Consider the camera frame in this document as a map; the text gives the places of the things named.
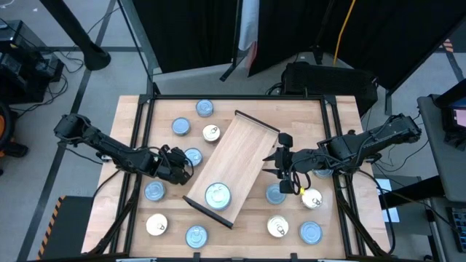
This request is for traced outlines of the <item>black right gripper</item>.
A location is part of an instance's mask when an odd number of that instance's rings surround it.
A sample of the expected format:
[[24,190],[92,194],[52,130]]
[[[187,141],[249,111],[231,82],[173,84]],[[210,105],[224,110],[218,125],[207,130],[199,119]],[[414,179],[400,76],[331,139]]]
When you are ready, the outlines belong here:
[[271,173],[280,179],[280,192],[283,194],[299,194],[301,181],[292,167],[292,157],[294,153],[291,151],[293,146],[293,138],[287,133],[280,133],[278,135],[279,147],[276,151],[266,158],[264,162],[275,161],[277,169],[263,169],[264,172]]

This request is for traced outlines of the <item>black electronics stack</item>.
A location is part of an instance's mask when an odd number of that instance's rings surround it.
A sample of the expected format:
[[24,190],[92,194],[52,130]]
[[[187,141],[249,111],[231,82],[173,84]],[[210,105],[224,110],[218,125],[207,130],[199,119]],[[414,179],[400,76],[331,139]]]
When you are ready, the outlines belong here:
[[0,20],[0,100],[42,102],[47,86],[60,80],[64,63],[21,20]]

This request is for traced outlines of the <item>pink blue gold-lidded can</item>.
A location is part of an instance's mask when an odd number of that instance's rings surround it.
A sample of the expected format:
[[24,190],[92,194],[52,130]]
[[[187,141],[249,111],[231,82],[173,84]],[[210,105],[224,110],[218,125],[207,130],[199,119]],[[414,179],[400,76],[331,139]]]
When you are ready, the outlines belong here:
[[167,230],[167,218],[161,214],[153,214],[146,221],[146,230],[152,236],[160,236]]
[[289,230],[287,220],[281,215],[273,215],[267,221],[268,232],[276,238],[284,237]]
[[323,195],[315,188],[308,188],[302,193],[301,202],[309,209],[316,209],[323,204]]
[[218,126],[209,124],[203,128],[202,136],[206,142],[215,143],[220,138],[221,131]]

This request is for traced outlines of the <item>black equipment case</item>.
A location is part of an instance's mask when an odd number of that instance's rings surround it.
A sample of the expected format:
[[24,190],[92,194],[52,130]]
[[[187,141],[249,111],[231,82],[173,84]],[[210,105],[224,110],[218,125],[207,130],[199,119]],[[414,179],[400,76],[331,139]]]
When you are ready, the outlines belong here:
[[364,70],[307,62],[289,63],[282,73],[281,82],[286,95],[352,95],[360,116],[378,100],[378,79]]

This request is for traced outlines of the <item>black light stand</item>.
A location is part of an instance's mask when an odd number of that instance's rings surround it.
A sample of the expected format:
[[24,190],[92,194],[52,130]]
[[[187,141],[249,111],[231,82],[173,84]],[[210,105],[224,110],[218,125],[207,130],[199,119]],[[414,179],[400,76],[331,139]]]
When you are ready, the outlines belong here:
[[239,40],[240,40],[240,27],[242,20],[242,6],[243,0],[235,0],[234,12],[233,12],[233,23],[231,27],[232,39],[229,42],[229,67],[219,78],[220,81],[225,82],[233,71],[238,66],[239,59]]
[[335,0],[329,0],[328,6],[326,8],[325,14],[323,16],[321,25],[320,25],[320,30],[316,36],[315,43],[312,46],[312,53],[314,55],[314,59],[317,65],[322,65],[322,60],[323,60],[323,51],[320,47],[320,41],[323,37],[323,34],[325,32],[325,28],[328,24],[328,21],[330,19],[331,13],[333,11],[333,6],[335,4]]

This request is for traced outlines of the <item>black hazard-striped floor mat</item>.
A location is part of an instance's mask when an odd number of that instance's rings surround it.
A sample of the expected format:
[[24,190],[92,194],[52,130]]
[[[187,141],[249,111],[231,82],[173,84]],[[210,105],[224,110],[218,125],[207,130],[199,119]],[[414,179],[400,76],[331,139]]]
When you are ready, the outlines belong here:
[[80,256],[93,198],[60,196],[52,211],[37,260]]

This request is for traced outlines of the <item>grey metal beam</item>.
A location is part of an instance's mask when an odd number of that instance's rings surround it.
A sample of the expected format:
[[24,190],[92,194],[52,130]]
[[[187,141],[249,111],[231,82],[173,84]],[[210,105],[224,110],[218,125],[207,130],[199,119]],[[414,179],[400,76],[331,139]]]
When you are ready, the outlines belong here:
[[160,73],[157,57],[152,49],[149,38],[144,30],[143,23],[139,18],[137,9],[133,0],[116,0],[128,30],[131,39],[135,45],[136,51],[139,54],[143,68],[147,75],[147,91],[149,95],[160,95],[161,92],[154,81],[157,72]]

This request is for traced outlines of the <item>black desk beam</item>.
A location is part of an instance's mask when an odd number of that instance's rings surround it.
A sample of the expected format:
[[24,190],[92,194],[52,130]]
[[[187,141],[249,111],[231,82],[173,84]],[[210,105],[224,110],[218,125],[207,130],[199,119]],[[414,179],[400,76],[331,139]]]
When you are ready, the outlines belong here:
[[440,176],[437,175],[409,186],[402,186],[393,191],[386,191],[379,196],[379,201],[382,209],[386,210],[409,202],[444,196],[443,185]]

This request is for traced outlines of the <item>white fabric strip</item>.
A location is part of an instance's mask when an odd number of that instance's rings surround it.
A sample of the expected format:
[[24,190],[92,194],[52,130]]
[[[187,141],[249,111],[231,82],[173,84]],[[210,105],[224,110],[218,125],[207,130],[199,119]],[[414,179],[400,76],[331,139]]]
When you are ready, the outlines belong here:
[[243,0],[238,48],[247,52],[247,69],[250,69],[257,54],[259,8],[260,0]]

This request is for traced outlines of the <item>black pole stand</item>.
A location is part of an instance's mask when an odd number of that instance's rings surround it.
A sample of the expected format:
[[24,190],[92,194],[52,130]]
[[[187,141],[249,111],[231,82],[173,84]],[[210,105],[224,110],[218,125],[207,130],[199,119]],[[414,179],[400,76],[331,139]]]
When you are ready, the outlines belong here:
[[91,40],[72,11],[63,0],[39,0],[68,34],[84,55],[84,65],[90,71],[105,68],[111,62],[109,53]]

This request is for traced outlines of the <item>black orange wheeled machine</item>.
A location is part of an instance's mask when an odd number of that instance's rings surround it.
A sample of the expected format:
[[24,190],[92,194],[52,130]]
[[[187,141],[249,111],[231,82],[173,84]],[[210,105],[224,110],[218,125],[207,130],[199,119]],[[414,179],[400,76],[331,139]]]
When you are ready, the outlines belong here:
[[4,156],[21,158],[28,153],[28,147],[15,142],[14,139],[17,119],[18,113],[0,100],[0,158]]

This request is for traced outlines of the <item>black laptop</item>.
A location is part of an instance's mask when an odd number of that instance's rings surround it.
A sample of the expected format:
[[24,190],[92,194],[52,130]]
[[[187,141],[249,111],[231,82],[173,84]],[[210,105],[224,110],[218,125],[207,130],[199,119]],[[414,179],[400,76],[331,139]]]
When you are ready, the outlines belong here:
[[444,142],[460,151],[466,150],[466,79],[434,99],[441,110]]

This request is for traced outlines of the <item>black keyboard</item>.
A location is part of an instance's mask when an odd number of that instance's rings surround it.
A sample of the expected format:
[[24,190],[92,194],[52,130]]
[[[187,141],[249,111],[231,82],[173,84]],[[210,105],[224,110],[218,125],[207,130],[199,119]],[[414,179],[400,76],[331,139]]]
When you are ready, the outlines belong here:
[[466,208],[447,207],[447,215],[454,226],[453,235],[457,249],[466,253]]

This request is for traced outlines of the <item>wooden shelf black metal frame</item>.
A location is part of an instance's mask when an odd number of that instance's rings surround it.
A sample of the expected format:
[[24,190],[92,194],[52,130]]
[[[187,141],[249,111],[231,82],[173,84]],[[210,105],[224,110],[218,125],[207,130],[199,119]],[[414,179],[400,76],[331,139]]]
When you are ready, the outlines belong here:
[[[228,129],[183,199],[194,209],[231,229],[272,150],[280,131],[236,110]],[[232,195],[225,210],[214,210],[205,202],[212,183],[223,183]]]

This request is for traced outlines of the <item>black table frame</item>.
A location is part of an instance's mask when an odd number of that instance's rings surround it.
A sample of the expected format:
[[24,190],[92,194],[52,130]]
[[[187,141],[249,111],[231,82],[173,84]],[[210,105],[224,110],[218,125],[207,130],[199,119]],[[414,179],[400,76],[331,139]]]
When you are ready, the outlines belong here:
[[[112,125],[106,132],[128,145],[196,147],[209,158],[215,147],[203,139],[203,127],[215,124],[221,130],[227,130],[236,110],[292,135],[295,150],[314,148],[327,133],[336,131],[333,121],[324,122],[322,117],[323,112],[330,112],[331,108],[322,107],[319,100],[219,95],[212,101],[213,115],[202,118],[197,115],[197,99],[193,97],[161,95],[150,106],[137,96],[122,96],[111,115]],[[172,131],[172,122],[178,117],[190,121],[191,130],[185,136],[175,135]],[[297,196],[288,196],[281,205],[269,204],[265,190],[274,182],[271,173],[262,171],[258,175],[231,229],[184,201],[189,185],[168,185],[167,195],[160,202],[139,199],[133,227],[123,225],[111,249],[128,251],[132,257],[191,258],[194,250],[186,244],[186,231],[191,226],[201,225],[208,231],[208,242],[199,251],[202,258],[343,258],[344,237],[333,181],[312,179],[312,185],[323,194],[323,205],[315,210],[303,206]],[[146,221],[157,213],[167,218],[167,230],[160,236],[152,236],[146,230]],[[287,220],[289,230],[284,237],[276,238],[268,232],[267,221],[273,215],[281,215]],[[314,221],[323,231],[323,237],[316,245],[306,244],[299,236],[300,226],[306,221]]]

